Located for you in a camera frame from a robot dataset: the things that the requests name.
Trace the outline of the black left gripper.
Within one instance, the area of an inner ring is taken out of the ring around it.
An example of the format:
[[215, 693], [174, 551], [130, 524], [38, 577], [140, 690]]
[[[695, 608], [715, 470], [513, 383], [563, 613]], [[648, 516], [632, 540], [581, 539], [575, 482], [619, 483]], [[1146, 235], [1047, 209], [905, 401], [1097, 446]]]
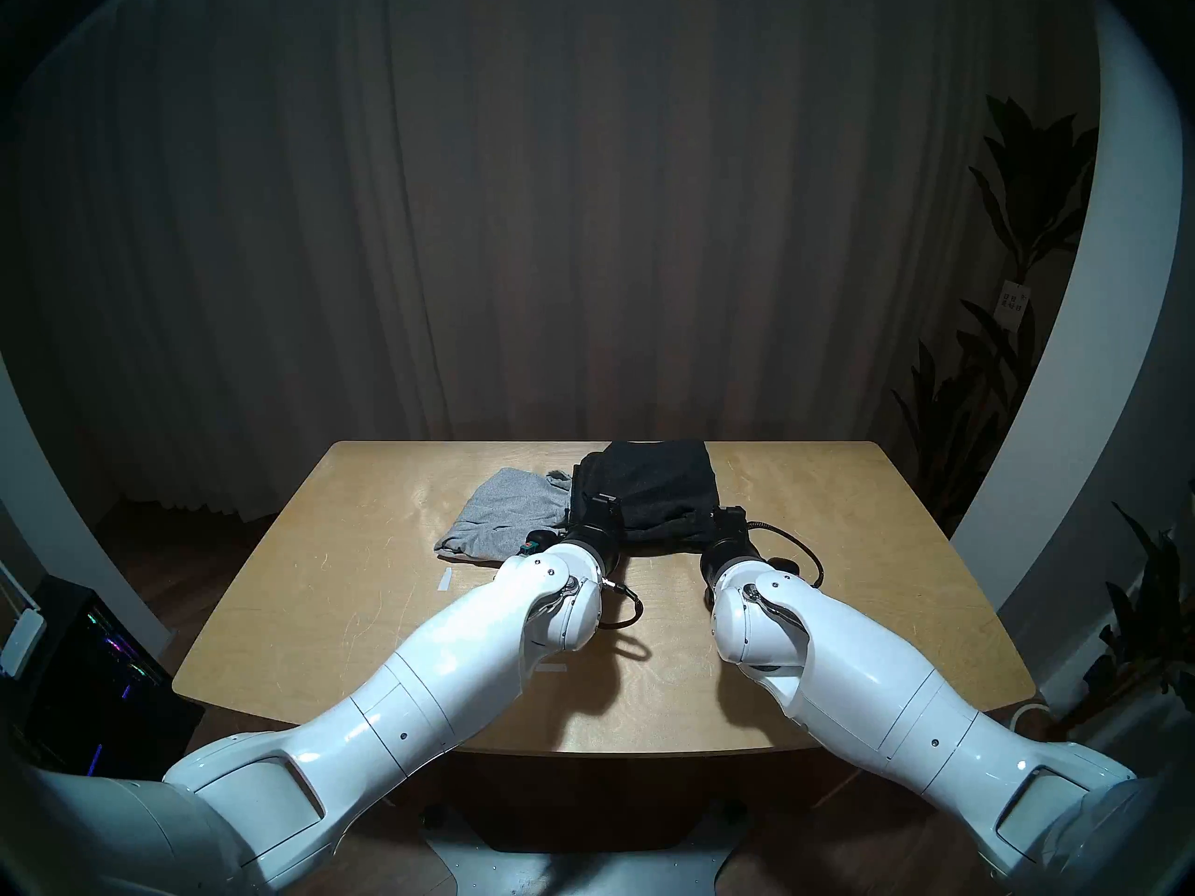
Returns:
[[569, 528], [562, 541], [583, 547], [600, 565], [602, 573], [613, 573], [621, 559], [621, 516], [619, 498], [603, 493], [584, 495], [584, 518]]

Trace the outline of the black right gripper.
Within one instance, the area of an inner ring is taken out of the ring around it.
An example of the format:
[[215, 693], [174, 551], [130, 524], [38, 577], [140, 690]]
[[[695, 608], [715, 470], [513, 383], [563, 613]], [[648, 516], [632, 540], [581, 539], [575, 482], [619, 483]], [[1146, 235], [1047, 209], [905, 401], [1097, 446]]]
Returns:
[[728, 566], [743, 559], [759, 559], [750, 542], [747, 514], [739, 505], [721, 507], [712, 513], [715, 533], [700, 553], [700, 573], [707, 588], [713, 588]]

